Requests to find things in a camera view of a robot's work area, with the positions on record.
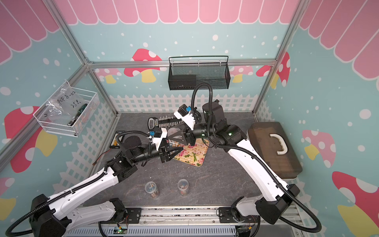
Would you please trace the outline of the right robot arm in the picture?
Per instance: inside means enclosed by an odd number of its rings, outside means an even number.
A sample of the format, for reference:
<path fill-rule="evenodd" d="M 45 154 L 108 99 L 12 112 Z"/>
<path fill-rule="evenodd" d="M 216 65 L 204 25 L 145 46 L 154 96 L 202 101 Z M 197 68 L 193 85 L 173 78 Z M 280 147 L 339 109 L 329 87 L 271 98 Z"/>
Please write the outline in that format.
<path fill-rule="evenodd" d="M 316 215 L 296 197 L 300 190 L 295 184 L 288 184 L 266 164 L 255 151 L 246 134 L 237 126 L 229 125 L 218 100 L 213 100 L 210 84 L 201 83 L 194 88 L 191 105 L 182 105 L 175 113 L 181 119 L 182 129 L 168 138 L 183 145 L 195 145 L 197 139 L 207 139 L 214 148 L 223 149 L 234 158 L 253 179 L 261 195 L 241 197 L 232 205 L 232 215 L 239 222 L 243 217 L 257 216 L 269 224 L 278 220 L 304 232 L 318 233 L 322 224 Z M 303 227 L 289 221 L 282 215 L 295 203 L 316 224 Z"/>

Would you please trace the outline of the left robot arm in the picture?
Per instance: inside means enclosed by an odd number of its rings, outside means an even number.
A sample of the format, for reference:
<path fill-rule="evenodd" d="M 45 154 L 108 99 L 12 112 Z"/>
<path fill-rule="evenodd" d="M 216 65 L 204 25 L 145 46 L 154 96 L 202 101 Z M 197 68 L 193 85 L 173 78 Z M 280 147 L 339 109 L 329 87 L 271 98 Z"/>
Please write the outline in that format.
<path fill-rule="evenodd" d="M 124 181 L 137 171 L 137 164 L 160 158 L 162 163 L 172 160 L 183 147 L 170 147 L 167 131 L 119 133 L 116 140 L 119 153 L 107 161 L 104 168 L 55 195 L 39 195 L 33 199 L 31 210 L 13 222 L 5 232 L 7 237 L 33 234 L 35 237 L 61 237 L 75 227 L 93 222 L 120 222 L 127 218 L 126 208 L 117 199 L 108 202 L 110 207 L 79 206 L 101 191 Z"/>

